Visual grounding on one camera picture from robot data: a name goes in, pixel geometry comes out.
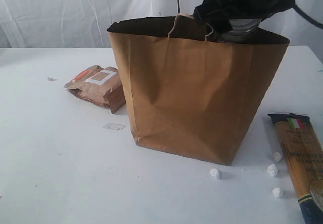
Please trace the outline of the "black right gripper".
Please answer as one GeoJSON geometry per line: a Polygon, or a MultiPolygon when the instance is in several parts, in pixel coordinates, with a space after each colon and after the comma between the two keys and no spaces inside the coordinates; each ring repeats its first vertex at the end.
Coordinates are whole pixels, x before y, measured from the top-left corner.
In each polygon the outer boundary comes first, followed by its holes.
{"type": "Polygon", "coordinates": [[[307,22],[313,18],[296,5],[295,0],[203,0],[195,7],[197,24],[206,24],[215,33],[232,31],[230,19],[266,19],[278,12],[293,8],[307,22]]]}

